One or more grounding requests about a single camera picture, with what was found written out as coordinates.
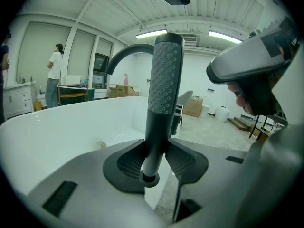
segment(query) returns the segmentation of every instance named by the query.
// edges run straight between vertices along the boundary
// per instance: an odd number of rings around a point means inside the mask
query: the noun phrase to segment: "ceiling light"
[[[209,35],[217,37],[217,38],[221,38],[221,39],[224,39],[224,40],[229,40],[229,41],[237,43],[237,44],[242,42],[241,40],[235,39],[231,36],[220,34],[220,33],[214,32],[214,31],[209,31]]]
[[[156,30],[156,31],[152,31],[152,32],[147,32],[141,35],[137,35],[136,38],[137,39],[142,39],[142,38],[146,38],[146,37],[150,37],[150,36],[158,36],[161,34],[167,34],[168,31],[166,29],[162,29],[162,30]]]

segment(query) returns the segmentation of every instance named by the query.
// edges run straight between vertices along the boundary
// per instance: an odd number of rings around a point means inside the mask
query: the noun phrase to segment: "shelf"
[[[85,96],[85,95],[88,95],[88,93],[60,95],[60,98],[72,98],[72,97],[79,97],[79,96]]]

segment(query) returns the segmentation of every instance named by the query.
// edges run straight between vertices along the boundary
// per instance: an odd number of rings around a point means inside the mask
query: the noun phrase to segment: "cardboard box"
[[[190,102],[184,107],[183,114],[199,117],[203,108],[203,99],[192,97]]]
[[[116,85],[115,88],[109,88],[108,98],[118,98],[126,96],[139,96],[139,92],[133,89],[133,86]]]

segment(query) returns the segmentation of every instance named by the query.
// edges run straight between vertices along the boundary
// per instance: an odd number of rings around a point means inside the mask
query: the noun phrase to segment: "floor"
[[[255,139],[249,139],[249,132],[237,129],[228,121],[223,123],[214,116],[196,118],[183,115],[179,138],[190,142],[214,147],[225,147],[233,150],[248,151]],[[167,224],[172,223],[178,180],[170,174],[155,212]]]

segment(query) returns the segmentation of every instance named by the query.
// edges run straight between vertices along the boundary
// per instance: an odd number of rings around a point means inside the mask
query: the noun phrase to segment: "white bathtub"
[[[148,98],[132,96],[65,105],[15,117],[0,127],[0,164],[14,189],[27,195],[67,161],[144,138]],[[145,189],[152,209],[171,169],[163,158],[159,184]]]

